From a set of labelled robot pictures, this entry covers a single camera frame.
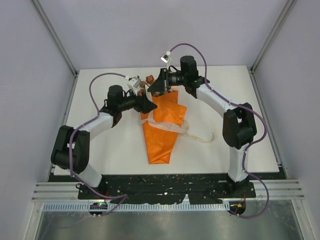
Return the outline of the orange wrapping paper sheet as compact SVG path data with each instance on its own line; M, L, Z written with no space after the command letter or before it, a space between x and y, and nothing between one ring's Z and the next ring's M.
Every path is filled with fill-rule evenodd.
M187 108L178 104L178 94L173 90L154 96L152 101L157 108L141 114L149 164L169 164L178 134L185 132L183 124Z

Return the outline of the cream ribbon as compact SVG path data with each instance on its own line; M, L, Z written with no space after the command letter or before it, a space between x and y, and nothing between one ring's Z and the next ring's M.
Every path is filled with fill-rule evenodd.
M214 125L213 121L211 121L211 127L210 127L211 135L210 135L209 139L204 139L204 138L201 138L197 135L190 134L189 133L190 125L186 120L183 120L181 126L179 126L173 122L169 122L169 121L156 122L153 118L153 112L151 112L151 113L149 113L147 118L140 120L141 125L144 123L148 123L150 126L157 128L157 129L160 129L160 130L163 130L163 131L181 134L188 139L191 139L191 140L194 140L197 142L201 142L201 143L205 143L205 144L209 144L216 139L215 125Z

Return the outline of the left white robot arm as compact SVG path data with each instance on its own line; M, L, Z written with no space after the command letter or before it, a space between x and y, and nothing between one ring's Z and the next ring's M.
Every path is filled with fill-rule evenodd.
M124 91L120 85L109 87L104 105L97 116L78 127L63 125L59 128L51 153L51 163L90 186L89 193L96 199L102 199L107 193L103 176L90 164L90 142L115 127L122 118L122 112L135 110L148 114L157 105L146 93Z

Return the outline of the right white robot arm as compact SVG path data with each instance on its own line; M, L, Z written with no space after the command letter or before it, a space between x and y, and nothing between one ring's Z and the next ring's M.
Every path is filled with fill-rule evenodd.
M257 126L252 106L244 103L233 105L230 100L216 92L210 86L206 76L201 76L197 62L191 55L180 58L180 69L170 70L171 58L166 53L161 56L166 68L161 68L157 79L147 89L149 93L164 93L174 86L183 86L185 91L194 98L206 103L222 117L222 137L229 146L230 182L226 191L231 197L238 197L244 192L243 181L248 178L246 173L246 147L253 142L257 134Z

